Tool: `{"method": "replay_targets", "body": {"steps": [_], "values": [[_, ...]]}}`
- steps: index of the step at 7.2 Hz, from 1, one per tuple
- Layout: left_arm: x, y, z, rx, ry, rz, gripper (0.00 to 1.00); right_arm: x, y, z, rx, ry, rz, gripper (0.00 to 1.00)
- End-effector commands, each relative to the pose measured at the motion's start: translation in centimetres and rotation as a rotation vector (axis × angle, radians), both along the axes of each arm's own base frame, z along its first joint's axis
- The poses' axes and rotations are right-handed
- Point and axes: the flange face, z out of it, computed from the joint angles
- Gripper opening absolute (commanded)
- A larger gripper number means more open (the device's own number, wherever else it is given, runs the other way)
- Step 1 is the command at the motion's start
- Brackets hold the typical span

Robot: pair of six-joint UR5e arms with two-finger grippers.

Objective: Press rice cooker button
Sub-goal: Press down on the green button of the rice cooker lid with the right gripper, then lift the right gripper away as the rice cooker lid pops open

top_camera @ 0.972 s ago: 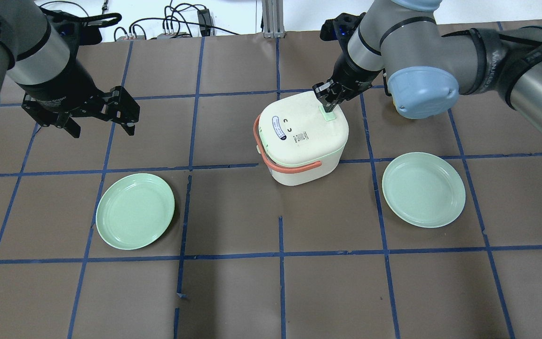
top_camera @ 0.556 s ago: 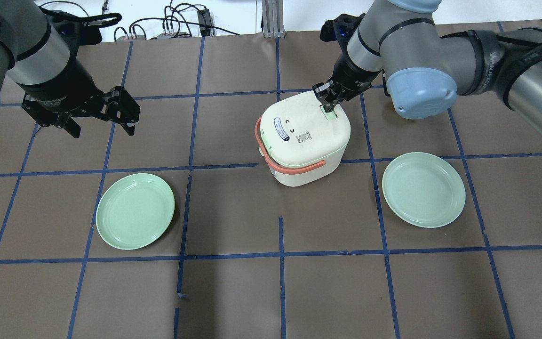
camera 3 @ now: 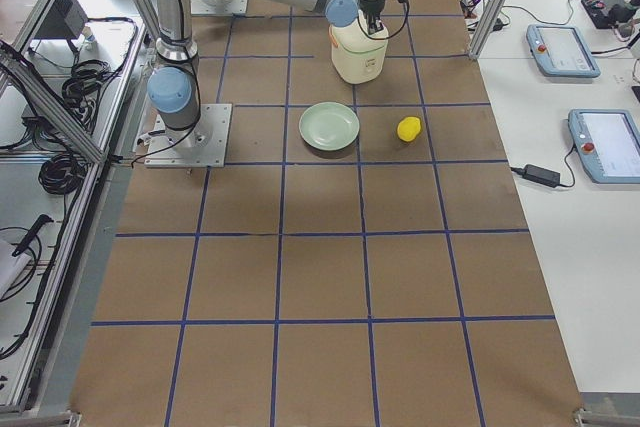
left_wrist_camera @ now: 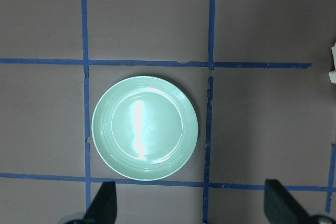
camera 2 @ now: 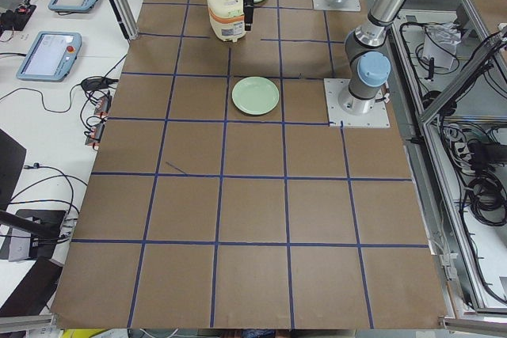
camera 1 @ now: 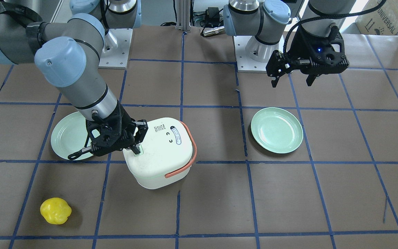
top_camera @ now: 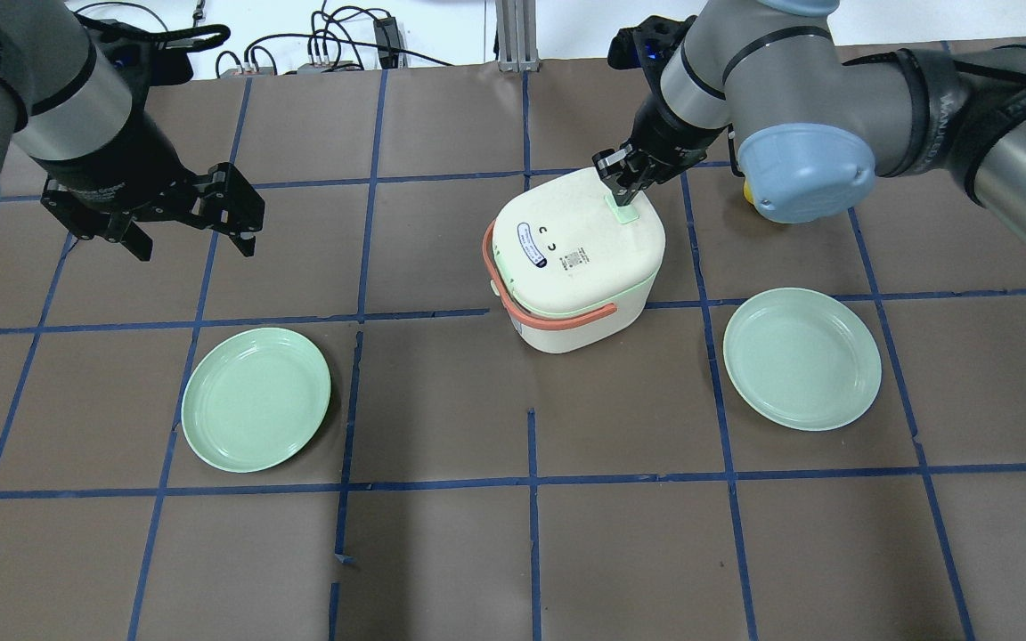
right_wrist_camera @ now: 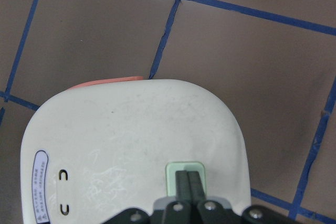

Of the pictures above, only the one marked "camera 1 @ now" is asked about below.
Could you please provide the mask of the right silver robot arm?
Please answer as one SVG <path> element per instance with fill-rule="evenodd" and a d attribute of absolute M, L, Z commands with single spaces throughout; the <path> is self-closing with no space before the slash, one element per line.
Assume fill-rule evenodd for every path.
<path fill-rule="evenodd" d="M 112 28 L 141 25 L 139 0 L 72 0 L 66 23 L 49 23 L 24 1 L 0 0 L 0 64 L 35 63 L 45 79 L 85 118 L 87 139 L 68 155 L 104 156 L 124 149 L 138 155 L 148 130 L 132 119 L 98 72 Z"/>

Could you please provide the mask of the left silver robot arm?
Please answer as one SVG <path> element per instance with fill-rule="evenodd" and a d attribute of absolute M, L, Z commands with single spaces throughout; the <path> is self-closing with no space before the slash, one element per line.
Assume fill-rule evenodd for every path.
<path fill-rule="evenodd" d="M 303 19 L 294 34 L 290 49 L 275 49 L 286 25 L 292 19 L 295 0 L 230 0 L 223 7 L 225 33 L 230 36 L 251 36 L 247 52 L 254 60 L 266 63 L 266 73 L 276 87 L 281 76 L 299 70 L 307 75 L 311 86 L 323 74 L 339 74 L 349 67 L 344 40 L 338 25 L 340 14 L 351 11 L 352 0 L 310 0 Z"/>

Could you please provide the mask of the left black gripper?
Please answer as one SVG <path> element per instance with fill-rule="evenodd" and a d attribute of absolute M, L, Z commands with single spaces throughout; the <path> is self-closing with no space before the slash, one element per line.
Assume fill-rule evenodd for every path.
<path fill-rule="evenodd" d="M 348 67 L 344 40 L 338 26 L 331 27 L 326 37 L 315 36 L 299 27 L 287 52 L 272 52 L 266 73 L 271 77 L 272 87 L 277 87 L 278 78 L 293 70 L 300 70 L 308 75 L 306 84 L 311 87 L 320 75 L 339 74 Z"/>

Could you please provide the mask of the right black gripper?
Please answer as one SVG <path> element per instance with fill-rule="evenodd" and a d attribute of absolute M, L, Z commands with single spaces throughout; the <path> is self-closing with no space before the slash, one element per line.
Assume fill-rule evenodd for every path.
<path fill-rule="evenodd" d="M 93 114 L 94 121 L 87 120 L 86 128 L 91 139 L 88 150 L 95 156 L 104 156 L 113 151 L 131 150 L 134 155 L 140 155 L 140 143 L 148 131 L 145 119 L 134 120 L 118 103 L 107 118 Z"/>

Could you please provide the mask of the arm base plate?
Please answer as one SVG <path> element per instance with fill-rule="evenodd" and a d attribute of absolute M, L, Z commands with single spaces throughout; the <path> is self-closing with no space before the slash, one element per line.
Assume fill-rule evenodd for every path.
<path fill-rule="evenodd" d="M 266 73 L 266 65 L 272 52 L 283 51 L 284 37 L 280 36 L 277 44 L 266 45 L 259 42 L 255 36 L 234 36 L 234 52 L 240 72 Z"/>
<path fill-rule="evenodd" d="M 132 35 L 131 28 L 109 29 L 105 35 L 105 44 L 98 67 L 125 70 L 129 60 Z"/>

